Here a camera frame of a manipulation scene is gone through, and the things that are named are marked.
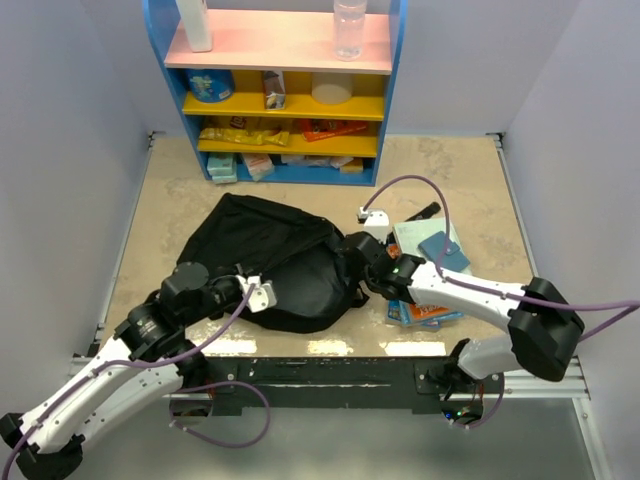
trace white bottle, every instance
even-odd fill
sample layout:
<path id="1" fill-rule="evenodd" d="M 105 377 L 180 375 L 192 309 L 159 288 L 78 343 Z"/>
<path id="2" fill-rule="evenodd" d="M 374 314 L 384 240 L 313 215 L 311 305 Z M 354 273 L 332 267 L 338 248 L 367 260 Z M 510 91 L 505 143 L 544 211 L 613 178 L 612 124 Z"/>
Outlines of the white bottle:
<path id="1" fill-rule="evenodd" d="M 362 54 L 367 0 L 333 0 L 333 48 L 340 60 Z"/>
<path id="2" fill-rule="evenodd" d="M 189 47 L 194 52 L 213 48 L 212 32 L 207 21 L 207 0 L 176 0 Z"/>

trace white container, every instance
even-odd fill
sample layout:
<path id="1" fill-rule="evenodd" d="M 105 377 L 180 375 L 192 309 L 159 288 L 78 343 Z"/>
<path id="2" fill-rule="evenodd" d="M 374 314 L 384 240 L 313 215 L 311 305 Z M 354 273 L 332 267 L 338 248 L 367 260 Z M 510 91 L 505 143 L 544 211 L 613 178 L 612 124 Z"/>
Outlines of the white container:
<path id="1" fill-rule="evenodd" d="M 326 105 L 344 103 L 353 94 L 353 77 L 348 73 L 314 72 L 311 76 L 311 96 Z"/>
<path id="2" fill-rule="evenodd" d="M 194 52 L 208 52 L 213 48 L 213 36 L 207 21 L 206 0 L 176 0 L 189 47 Z"/>
<path id="3" fill-rule="evenodd" d="M 333 0 L 333 48 L 340 60 L 362 54 L 367 0 Z"/>

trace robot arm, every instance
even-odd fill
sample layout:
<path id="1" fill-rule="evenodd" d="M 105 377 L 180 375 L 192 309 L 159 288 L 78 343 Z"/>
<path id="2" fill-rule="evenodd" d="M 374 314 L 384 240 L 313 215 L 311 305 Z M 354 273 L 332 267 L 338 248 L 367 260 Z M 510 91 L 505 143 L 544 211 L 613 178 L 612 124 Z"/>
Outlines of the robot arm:
<path id="1" fill-rule="evenodd" d="M 443 280 L 435 265 L 422 258 L 393 259 L 379 241 L 386 238 L 388 218 L 367 215 L 365 229 L 371 233 L 347 236 L 341 251 L 353 274 L 364 278 L 371 291 L 387 299 L 450 307 L 504 332 L 487 340 L 462 340 L 446 361 L 428 372 L 431 381 L 455 391 L 493 373 L 521 368 L 546 380 L 562 379 L 584 330 L 575 312 L 457 286 Z M 221 316 L 250 288 L 253 294 L 247 304 L 252 311 L 276 303 L 271 285 L 261 284 L 259 277 L 225 273 L 210 278 L 202 265 L 178 266 L 160 290 L 129 313 L 99 355 L 67 385 L 33 410 L 0 419 L 0 436 L 18 453 L 17 463 L 26 478 L 66 478 L 79 466 L 83 450 L 117 424 L 167 393 L 206 383 L 207 362 L 199 351 L 193 352 L 185 329 L 203 318 Z M 566 304 L 553 285 L 538 278 L 523 286 L 455 272 L 445 276 L 505 294 Z M 70 393 L 70 387 L 79 382 L 82 386 Z M 54 402 L 60 403 L 58 408 L 45 415 Z"/>
<path id="2" fill-rule="evenodd" d="M 210 278 L 202 265 L 179 265 L 65 386 L 29 412 L 0 419 L 5 442 L 12 448 L 20 443 L 17 463 L 25 477 L 66 478 L 84 451 L 118 424 L 165 394 L 205 383 L 207 362 L 193 352 L 185 329 L 222 316 L 250 288 L 246 303 L 252 311 L 275 305 L 271 284 L 261 284 L 259 277 Z"/>
<path id="3" fill-rule="evenodd" d="M 391 258 L 380 243 L 386 237 L 386 215 L 380 211 L 368 215 L 367 231 L 347 236 L 342 253 L 350 259 L 354 275 L 363 272 L 371 291 L 389 300 L 448 307 L 505 332 L 487 340 L 462 340 L 454 348 L 451 362 L 439 371 L 429 372 L 432 380 L 443 384 L 473 383 L 493 373 L 523 368 L 545 380 L 562 380 L 584 323 L 573 311 L 539 307 L 507 297 L 512 293 L 566 304 L 550 282 L 533 278 L 528 285 L 498 283 L 445 270 L 443 277 L 504 293 L 497 297 L 455 285 L 438 274 L 434 263 L 423 258 Z"/>

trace black bag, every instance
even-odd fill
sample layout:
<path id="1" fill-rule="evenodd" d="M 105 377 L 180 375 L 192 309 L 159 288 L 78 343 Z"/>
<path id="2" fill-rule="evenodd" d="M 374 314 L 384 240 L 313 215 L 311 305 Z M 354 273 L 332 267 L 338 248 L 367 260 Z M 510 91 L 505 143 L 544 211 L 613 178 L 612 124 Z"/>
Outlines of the black bag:
<path id="1" fill-rule="evenodd" d="M 271 280 L 277 305 L 240 317 L 272 330 L 311 333 L 333 325 L 369 297 L 336 253 L 344 236 L 326 218 L 262 198 L 225 194 L 189 238 L 178 263 L 212 275 L 240 265 Z"/>

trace clear plastic bottle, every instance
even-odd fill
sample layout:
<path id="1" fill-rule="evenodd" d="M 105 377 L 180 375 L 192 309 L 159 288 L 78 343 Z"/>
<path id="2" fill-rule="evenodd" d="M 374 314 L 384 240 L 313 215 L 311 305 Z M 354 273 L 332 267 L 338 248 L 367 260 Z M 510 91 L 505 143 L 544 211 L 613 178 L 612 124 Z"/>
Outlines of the clear plastic bottle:
<path id="1" fill-rule="evenodd" d="M 333 48 L 340 60 L 362 54 L 362 34 L 367 0 L 333 0 Z"/>

